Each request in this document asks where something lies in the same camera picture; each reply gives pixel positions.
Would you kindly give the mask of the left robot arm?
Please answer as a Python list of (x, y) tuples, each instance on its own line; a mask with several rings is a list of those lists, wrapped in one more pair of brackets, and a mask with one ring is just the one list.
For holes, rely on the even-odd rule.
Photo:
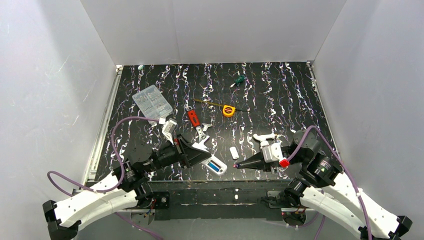
[(148, 174), (175, 163), (184, 168), (200, 163), (209, 167), (214, 160), (215, 156), (205, 146), (192, 143), (180, 134), (173, 143), (167, 142), (159, 150), (138, 144), (128, 152), (122, 167), (115, 168), (92, 187), (65, 200), (48, 200), (42, 205), (49, 237), (72, 240), (89, 224), (127, 208), (166, 208), (167, 203), (161, 203), (161, 199), (167, 201), (169, 195), (152, 191)]

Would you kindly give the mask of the white battery cover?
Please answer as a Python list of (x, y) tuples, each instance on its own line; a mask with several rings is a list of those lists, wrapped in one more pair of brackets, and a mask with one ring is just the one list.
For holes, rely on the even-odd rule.
[(237, 160), (240, 156), (235, 146), (229, 148), (230, 154), (234, 160)]

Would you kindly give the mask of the blue AAA battery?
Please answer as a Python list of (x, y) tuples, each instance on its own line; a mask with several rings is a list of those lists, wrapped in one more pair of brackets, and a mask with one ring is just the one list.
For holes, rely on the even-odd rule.
[(213, 160), (211, 160), (209, 163), (208, 163), (208, 166), (210, 167), (210, 168), (212, 168), (215, 172), (220, 172), (221, 171), (221, 167), (219, 166), (219, 165), (217, 165)]

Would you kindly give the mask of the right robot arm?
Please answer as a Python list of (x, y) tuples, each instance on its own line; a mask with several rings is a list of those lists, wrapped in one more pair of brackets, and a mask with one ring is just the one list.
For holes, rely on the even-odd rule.
[(395, 215), (363, 192), (336, 154), (321, 151), (322, 134), (312, 128), (292, 132), (288, 143), (270, 143), (274, 134), (255, 135), (260, 152), (234, 164), (236, 169), (276, 172), (299, 164), (299, 177), (281, 190), (271, 190), (261, 202), (271, 209), (312, 209), (344, 227), (360, 240), (399, 240), (413, 222)]

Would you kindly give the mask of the white remote control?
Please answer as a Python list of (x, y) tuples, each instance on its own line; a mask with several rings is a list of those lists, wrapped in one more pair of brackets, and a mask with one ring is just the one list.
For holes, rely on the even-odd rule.
[(214, 155), (203, 160), (201, 164), (217, 176), (222, 176), (228, 169), (228, 166)]

